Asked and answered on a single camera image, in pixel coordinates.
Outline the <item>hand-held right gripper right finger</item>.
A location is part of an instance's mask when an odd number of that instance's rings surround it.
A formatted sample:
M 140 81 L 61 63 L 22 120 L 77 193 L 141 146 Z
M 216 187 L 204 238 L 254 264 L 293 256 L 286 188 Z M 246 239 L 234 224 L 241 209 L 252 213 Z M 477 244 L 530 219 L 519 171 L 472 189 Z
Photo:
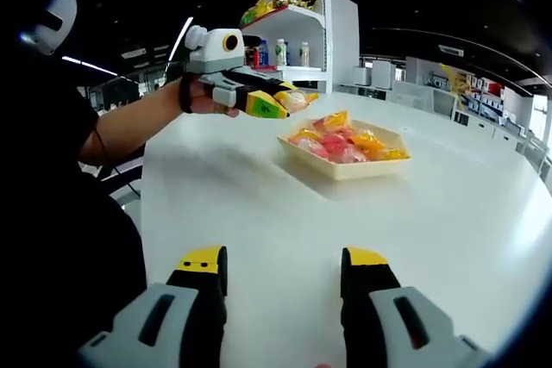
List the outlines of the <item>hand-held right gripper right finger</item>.
M 342 249 L 341 324 L 347 367 L 486 367 L 490 354 L 414 287 L 399 283 L 386 258 Z

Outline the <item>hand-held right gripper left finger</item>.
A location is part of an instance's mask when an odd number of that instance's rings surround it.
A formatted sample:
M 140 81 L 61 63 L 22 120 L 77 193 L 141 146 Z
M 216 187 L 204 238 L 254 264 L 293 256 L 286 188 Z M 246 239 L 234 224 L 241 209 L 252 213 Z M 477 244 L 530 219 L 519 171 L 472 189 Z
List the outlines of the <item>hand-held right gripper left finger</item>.
M 83 367 L 218 367 L 228 292 L 226 246 L 187 253 L 78 350 Z

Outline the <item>person's left hand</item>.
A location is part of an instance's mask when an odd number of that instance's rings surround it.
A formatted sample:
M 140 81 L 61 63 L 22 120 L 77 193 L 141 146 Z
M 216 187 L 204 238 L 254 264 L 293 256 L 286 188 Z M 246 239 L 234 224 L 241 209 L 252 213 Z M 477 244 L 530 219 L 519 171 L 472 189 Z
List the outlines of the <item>person's left hand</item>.
M 190 108 L 195 114 L 219 114 L 229 117 L 237 117 L 239 110 L 216 103 L 211 96 L 210 90 L 199 80 L 194 79 L 190 83 Z

